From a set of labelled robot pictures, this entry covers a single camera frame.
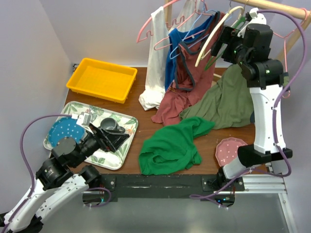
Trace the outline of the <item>green plastic hanger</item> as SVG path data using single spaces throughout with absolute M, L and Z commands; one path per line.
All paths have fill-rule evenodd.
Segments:
M 240 29 L 246 22 L 246 17 L 241 16 L 233 25 L 234 29 Z M 209 69 L 224 53 L 225 49 L 219 52 L 217 56 L 212 56 L 205 66 L 205 70 Z

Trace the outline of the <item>bright green tank top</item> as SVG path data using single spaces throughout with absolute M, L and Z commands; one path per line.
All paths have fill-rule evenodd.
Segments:
M 201 164 L 194 139 L 207 135 L 214 126 L 214 122 L 194 116 L 159 129 L 142 144 L 138 156 L 141 174 L 169 175 Z

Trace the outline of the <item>olive green tank top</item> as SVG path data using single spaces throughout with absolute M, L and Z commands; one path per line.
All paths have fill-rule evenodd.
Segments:
M 179 117 L 181 120 L 200 117 L 214 122 L 214 130 L 254 123 L 254 106 L 241 68 L 238 65 L 229 66 L 202 99 L 183 110 Z

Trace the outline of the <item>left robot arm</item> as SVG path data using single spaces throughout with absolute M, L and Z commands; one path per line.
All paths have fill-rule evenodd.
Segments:
M 61 204 L 86 190 L 100 189 L 102 176 L 92 165 L 78 174 L 71 169 L 78 167 L 94 152 L 116 152 L 129 138 L 125 131 L 97 128 L 93 124 L 86 137 L 79 143 L 73 137 L 63 137 L 52 149 L 51 157 L 36 172 L 30 190 L 10 211 L 0 216 L 4 233 L 38 233 L 44 220 Z

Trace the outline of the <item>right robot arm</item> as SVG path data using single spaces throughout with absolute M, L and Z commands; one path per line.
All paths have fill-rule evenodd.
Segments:
M 250 169 L 271 161 L 287 162 L 293 156 L 282 137 L 281 115 L 277 110 L 284 71 L 279 60 L 269 58 L 273 31 L 268 25 L 255 23 L 246 26 L 243 36 L 239 33 L 232 27 L 223 27 L 211 54 L 217 55 L 226 44 L 222 58 L 242 69 L 254 106 L 255 141 L 238 147 L 237 157 L 219 168 L 216 184 L 223 191 L 231 188 L 234 180 Z

